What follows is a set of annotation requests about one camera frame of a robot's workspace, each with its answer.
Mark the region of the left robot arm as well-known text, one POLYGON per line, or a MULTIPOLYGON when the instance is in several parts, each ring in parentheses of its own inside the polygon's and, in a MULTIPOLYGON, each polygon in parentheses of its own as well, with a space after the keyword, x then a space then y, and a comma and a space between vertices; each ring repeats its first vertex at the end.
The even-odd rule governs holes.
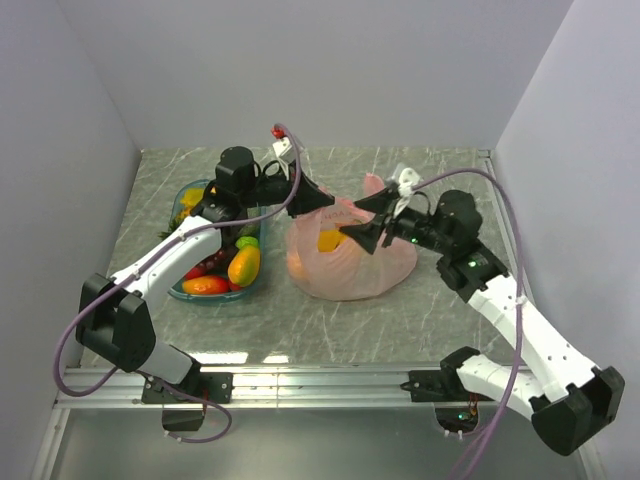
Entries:
POLYGON ((81 291, 76 341, 123 372, 164 382, 177 401, 200 396, 200 364, 156 337, 152 315, 161 297, 217 252, 230 230, 252 223, 248 210, 279 205, 297 217, 335 202, 303 172, 296 144, 283 139, 274 149, 274 173, 259 167, 246 147, 224 150, 201 199, 166 239, 111 277, 90 277, 81 291))

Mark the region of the orange peach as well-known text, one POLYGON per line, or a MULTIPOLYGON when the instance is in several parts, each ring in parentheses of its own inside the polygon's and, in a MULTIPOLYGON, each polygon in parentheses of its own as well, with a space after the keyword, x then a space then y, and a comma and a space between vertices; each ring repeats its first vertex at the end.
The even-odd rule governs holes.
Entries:
POLYGON ((317 250, 320 253, 333 252, 348 239, 349 237, 338 229, 322 230, 318 235, 317 250))

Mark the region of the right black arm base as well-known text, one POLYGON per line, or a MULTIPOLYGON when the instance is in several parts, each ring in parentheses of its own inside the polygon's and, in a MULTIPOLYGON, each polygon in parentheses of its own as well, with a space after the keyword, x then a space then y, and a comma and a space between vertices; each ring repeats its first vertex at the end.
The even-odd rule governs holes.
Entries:
POLYGON ((442 370, 411 370, 400 389, 409 394, 412 403, 434 406, 436 425, 445 435, 464 438, 482 431, 479 404, 491 399, 466 390, 451 374, 442 370))

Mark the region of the pink plastic bag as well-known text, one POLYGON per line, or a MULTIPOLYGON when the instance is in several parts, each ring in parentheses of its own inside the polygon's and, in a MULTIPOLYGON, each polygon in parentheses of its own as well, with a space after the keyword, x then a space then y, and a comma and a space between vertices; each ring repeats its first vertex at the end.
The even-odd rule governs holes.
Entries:
POLYGON ((346 197, 292 221, 286 236, 286 265, 293 283, 313 297, 353 301, 379 296, 404 281, 417 264, 416 247, 394 240, 373 255, 351 238, 330 253, 317 250, 319 232, 361 224, 370 217, 346 197))

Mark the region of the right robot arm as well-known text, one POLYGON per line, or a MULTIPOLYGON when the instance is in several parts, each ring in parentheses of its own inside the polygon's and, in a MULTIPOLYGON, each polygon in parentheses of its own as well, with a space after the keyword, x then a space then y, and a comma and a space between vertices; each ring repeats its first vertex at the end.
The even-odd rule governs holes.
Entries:
POLYGON ((513 374, 477 350, 465 347, 441 363, 445 395, 468 393, 499 400, 528 419, 553 452, 568 456, 616 418, 625 380, 575 349, 524 295, 515 277, 482 243, 483 218, 473 196, 444 192, 434 212, 410 207, 406 187, 386 187, 356 201, 372 213, 367 223, 343 228, 367 253, 399 239, 440 254, 436 269, 462 301, 480 313, 515 349, 527 369, 513 374))

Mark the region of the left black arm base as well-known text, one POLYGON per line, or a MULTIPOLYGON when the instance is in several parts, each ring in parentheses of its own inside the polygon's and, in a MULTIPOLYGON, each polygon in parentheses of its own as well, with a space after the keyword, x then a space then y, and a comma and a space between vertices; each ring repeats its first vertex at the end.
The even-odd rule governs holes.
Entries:
POLYGON ((233 388, 234 375, 231 372, 200 372, 180 385, 148 377, 144 382, 141 403, 162 408, 162 427, 174 438, 182 433, 198 432, 204 426, 207 414, 217 411, 225 418, 222 431, 214 435, 218 439, 233 424, 226 408, 231 402, 233 388))

